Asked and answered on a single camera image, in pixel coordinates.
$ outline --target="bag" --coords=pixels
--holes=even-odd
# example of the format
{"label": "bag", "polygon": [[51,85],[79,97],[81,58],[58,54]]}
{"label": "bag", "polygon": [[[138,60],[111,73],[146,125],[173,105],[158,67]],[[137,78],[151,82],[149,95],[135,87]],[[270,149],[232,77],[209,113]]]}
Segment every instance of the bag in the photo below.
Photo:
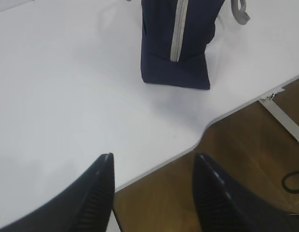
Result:
{"label": "bag", "polygon": [[[224,0],[142,0],[142,79],[146,83],[210,89],[206,45]],[[236,21],[250,19],[246,1],[231,0]]]}

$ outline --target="white table surface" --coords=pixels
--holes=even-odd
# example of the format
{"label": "white table surface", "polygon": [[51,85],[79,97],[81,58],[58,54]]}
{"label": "white table surface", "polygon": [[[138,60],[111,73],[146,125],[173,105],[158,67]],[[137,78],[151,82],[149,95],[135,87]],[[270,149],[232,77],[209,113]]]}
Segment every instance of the white table surface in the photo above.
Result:
{"label": "white table surface", "polygon": [[299,0],[227,0],[210,91],[147,85],[139,0],[35,0],[0,13],[0,227],[113,152],[116,190],[192,150],[213,122],[299,78]]}

